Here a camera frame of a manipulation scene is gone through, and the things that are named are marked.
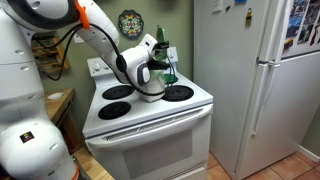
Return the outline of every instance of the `oven door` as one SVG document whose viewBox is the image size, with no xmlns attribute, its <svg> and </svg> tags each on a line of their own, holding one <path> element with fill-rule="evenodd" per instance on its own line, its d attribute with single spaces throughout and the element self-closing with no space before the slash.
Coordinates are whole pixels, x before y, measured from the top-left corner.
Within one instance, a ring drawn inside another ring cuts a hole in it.
<svg viewBox="0 0 320 180">
<path fill-rule="evenodd" d="M 212 107 L 166 116 L 86 144 L 117 180 L 205 179 Z"/>
</svg>

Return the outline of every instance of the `oven handle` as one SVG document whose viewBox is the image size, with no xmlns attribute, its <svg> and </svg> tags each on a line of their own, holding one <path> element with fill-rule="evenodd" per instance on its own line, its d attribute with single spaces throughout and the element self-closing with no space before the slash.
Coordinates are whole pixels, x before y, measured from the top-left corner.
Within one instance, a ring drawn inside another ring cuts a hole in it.
<svg viewBox="0 0 320 180">
<path fill-rule="evenodd" d="M 117 145 L 120 143 L 132 142 L 135 139 L 145 137 L 145 136 L 150 136 L 152 134 L 158 133 L 159 131 L 164 131 L 166 129 L 174 128 L 176 126 L 179 126 L 182 123 L 191 122 L 191 121 L 200 119 L 208 114 L 212 114 L 212 107 L 213 107 L 213 104 L 206 105 L 206 106 L 202 107 L 202 110 L 196 116 L 188 117 L 186 119 L 179 120 L 177 122 L 173 122 L 171 124 L 164 125 L 159 128 L 156 128 L 156 129 L 151 129 L 149 131 L 133 134 L 132 136 L 126 136 L 126 137 L 116 139 L 113 141 L 107 141 L 107 140 L 104 140 L 103 138 L 96 138 L 96 139 L 88 140 L 87 145 L 88 145 L 89 149 L 91 149 L 91 148 L 96 149 L 96 148 L 111 147 L 111 146 L 114 146 L 114 145 Z"/>
</svg>

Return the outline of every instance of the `decorative plate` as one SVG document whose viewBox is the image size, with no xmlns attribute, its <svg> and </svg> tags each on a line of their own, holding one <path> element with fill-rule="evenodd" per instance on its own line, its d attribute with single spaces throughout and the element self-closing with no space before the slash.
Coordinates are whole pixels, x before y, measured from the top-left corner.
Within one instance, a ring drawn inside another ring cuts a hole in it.
<svg viewBox="0 0 320 180">
<path fill-rule="evenodd" d="M 118 26 L 121 33 L 129 38 L 138 37 L 143 31 L 143 20 L 134 10 L 125 10 L 119 15 Z"/>
</svg>

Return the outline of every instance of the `stovetop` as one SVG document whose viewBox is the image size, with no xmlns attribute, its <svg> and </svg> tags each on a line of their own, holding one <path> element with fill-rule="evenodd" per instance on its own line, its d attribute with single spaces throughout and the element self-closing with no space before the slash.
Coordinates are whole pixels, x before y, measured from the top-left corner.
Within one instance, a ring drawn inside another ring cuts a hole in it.
<svg viewBox="0 0 320 180">
<path fill-rule="evenodd" d="M 169 102 L 160 99 L 149 103 L 141 100 L 138 92 L 134 91 L 127 97 L 116 100 L 107 100 L 102 97 L 103 93 L 112 87 L 123 84 L 114 81 L 97 88 L 83 128 L 85 138 L 87 139 L 106 132 L 213 103 L 213 97 L 209 93 L 181 74 L 176 73 L 176 76 L 178 77 L 178 82 L 174 85 L 182 85 L 191 88 L 193 90 L 193 96 L 191 98 L 177 102 Z M 98 115 L 99 111 L 106 105 L 115 102 L 129 103 L 131 105 L 130 111 L 113 120 L 101 119 Z"/>
</svg>

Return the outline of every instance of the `oven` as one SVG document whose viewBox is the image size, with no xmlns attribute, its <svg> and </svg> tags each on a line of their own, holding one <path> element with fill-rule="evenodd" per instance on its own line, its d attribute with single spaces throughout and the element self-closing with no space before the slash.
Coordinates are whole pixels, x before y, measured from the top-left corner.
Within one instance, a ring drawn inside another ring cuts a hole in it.
<svg viewBox="0 0 320 180">
<path fill-rule="evenodd" d="M 191 95 L 181 101 L 163 98 L 148 103 L 117 81 L 102 83 L 108 78 L 100 75 L 93 76 L 97 89 L 83 134 L 92 156 L 115 179 L 205 179 L 213 109 L 210 94 L 176 73 L 179 80 L 173 94 L 191 91 Z M 110 90 L 130 93 L 117 99 Z M 106 99 L 106 94 L 113 96 Z M 124 105 L 129 110 L 121 116 L 101 115 L 106 109 L 125 109 Z"/>
</svg>

